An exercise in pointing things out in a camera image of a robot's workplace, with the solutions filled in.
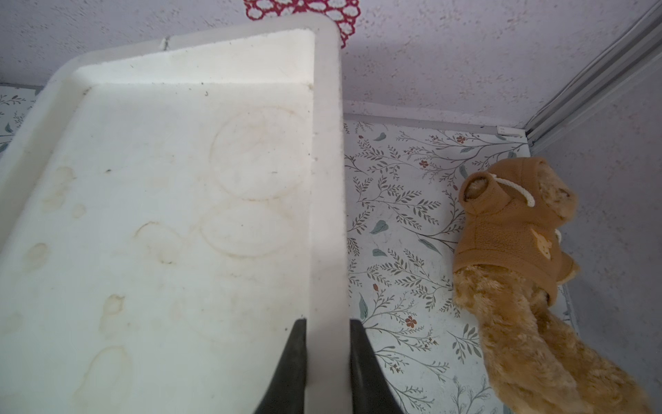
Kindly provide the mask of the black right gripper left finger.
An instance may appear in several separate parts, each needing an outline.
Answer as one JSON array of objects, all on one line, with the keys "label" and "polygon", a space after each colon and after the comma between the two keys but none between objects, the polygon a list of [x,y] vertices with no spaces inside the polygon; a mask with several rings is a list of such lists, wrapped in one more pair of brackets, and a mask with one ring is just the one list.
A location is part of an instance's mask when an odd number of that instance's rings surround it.
[{"label": "black right gripper left finger", "polygon": [[307,320],[293,324],[278,365],[255,414],[304,414],[308,372]]}]

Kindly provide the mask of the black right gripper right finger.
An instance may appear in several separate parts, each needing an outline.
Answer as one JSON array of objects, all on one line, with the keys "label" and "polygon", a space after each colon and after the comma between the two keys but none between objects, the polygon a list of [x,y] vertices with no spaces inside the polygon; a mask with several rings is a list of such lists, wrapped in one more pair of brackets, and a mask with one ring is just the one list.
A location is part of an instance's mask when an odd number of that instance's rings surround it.
[{"label": "black right gripper right finger", "polygon": [[350,320],[350,371],[354,414],[403,414],[358,319]]}]

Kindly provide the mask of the white three-drawer cabinet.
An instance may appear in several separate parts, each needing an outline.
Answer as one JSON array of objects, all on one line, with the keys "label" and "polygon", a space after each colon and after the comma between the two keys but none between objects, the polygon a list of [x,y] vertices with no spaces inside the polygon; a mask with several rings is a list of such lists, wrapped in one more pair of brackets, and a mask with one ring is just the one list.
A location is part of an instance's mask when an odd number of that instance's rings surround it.
[{"label": "white three-drawer cabinet", "polygon": [[86,53],[1,160],[1,410],[251,413],[294,322],[351,412],[336,24]]}]

